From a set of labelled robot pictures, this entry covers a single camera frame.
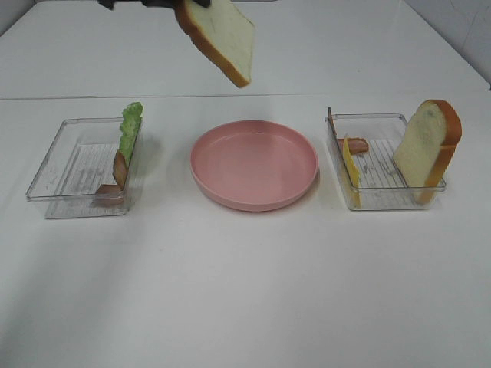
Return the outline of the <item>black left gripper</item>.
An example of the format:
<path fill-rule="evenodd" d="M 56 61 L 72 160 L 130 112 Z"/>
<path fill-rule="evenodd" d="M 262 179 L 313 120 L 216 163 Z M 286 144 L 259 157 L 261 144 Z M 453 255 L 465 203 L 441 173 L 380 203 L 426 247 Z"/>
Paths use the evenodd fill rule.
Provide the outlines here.
<path fill-rule="evenodd" d="M 171 9 L 174 9 L 179 3 L 178 0 L 98 0 L 97 2 L 109 10 L 114 10 L 114 6 L 118 2 L 140 2 L 148 8 Z"/>

